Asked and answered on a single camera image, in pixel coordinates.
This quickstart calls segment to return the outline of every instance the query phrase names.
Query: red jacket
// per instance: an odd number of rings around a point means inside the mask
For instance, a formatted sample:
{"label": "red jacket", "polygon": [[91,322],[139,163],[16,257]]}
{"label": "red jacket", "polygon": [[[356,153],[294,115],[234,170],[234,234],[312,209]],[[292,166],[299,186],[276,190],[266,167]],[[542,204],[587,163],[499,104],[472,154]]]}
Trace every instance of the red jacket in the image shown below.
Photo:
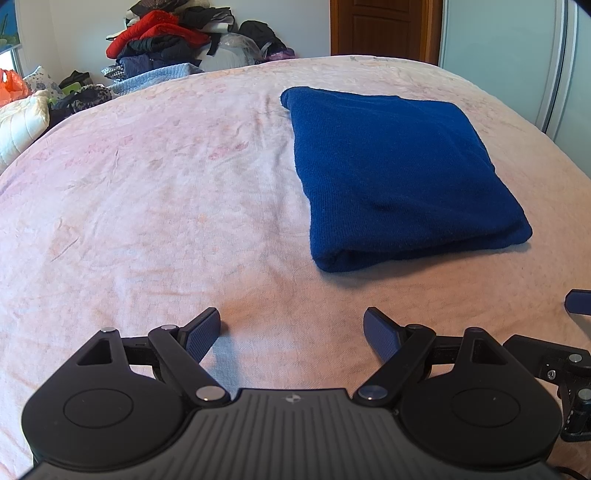
{"label": "red jacket", "polygon": [[153,10],[111,42],[111,45],[107,48],[107,57],[116,59],[123,47],[131,40],[158,37],[159,35],[183,37],[194,48],[201,47],[210,41],[209,36],[205,33],[179,27],[178,17],[173,14],[162,10]]}

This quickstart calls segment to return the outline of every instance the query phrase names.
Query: blue knit blanket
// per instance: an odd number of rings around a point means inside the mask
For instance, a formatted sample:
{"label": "blue knit blanket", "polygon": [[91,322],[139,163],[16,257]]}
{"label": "blue knit blanket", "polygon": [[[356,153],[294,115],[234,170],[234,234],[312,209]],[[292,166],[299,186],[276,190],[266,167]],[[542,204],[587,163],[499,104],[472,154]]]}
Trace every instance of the blue knit blanket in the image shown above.
{"label": "blue knit blanket", "polygon": [[319,268],[526,242],[531,227],[454,104],[294,87],[281,95]]}
{"label": "blue knit blanket", "polygon": [[127,95],[129,93],[144,90],[152,85],[157,85],[168,80],[179,79],[194,75],[196,73],[203,73],[203,70],[197,68],[191,63],[180,63],[170,67],[162,67],[161,69],[152,70],[141,75],[132,77],[122,82],[115,83],[109,88],[117,95]]}

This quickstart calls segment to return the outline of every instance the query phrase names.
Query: sliding wardrobe door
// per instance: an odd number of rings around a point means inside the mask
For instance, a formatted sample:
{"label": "sliding wardrobe door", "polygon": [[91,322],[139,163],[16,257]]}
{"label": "sliding wardrobe door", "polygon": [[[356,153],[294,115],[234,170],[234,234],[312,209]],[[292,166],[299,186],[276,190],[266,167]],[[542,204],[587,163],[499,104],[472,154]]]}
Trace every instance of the sliding wardrobe door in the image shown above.
{"label": "sliding wardrobe door", "polygon": [[591,18],[574,1],[570,7],[569,42],[548,135],[591,177]]}
{"label": "sliding wardrobe door", "polygon": [[566,0],[446,0],[440,66],[544,130],[556,91]]}

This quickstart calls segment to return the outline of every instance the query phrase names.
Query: green object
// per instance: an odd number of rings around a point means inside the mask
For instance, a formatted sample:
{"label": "green object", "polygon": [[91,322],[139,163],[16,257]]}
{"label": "green object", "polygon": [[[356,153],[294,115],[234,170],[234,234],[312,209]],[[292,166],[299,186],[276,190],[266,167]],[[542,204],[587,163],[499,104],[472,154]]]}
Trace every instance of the green object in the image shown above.
{"label": "green object", "polygon": [[79,92],[81,90],[82,85],[80,84],[80,82],[72,83],[71,85],[68,85],[67,87],[61,89],[61,91],[64,92],[65,95],[69,95],[72,92]]}

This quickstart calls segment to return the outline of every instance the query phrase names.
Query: bed sheet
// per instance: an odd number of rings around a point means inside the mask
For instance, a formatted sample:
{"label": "bed sheet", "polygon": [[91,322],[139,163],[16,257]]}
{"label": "bed sheet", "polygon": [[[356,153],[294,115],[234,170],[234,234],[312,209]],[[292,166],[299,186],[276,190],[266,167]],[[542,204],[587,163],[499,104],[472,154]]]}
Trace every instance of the bed sheet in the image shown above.
{"label": "bed sheet", "polygon": [[[457,104],[522,204],[531,240],[503,251],[325,274],[280,94],[311,86]],[[225,323],[203,365],[239,387],[350,391],[378,361],[362,315],[442,335],[478,325],[590,348],[563,308],[591,288],[591,180],[499,100],[438,67],[331,57],[172,80],[78,113],[0,177],[0,479],[31,457],[27,398],[102,326],[145,335],[206,307]],[[591,448],[552,460],[591,474]]]}

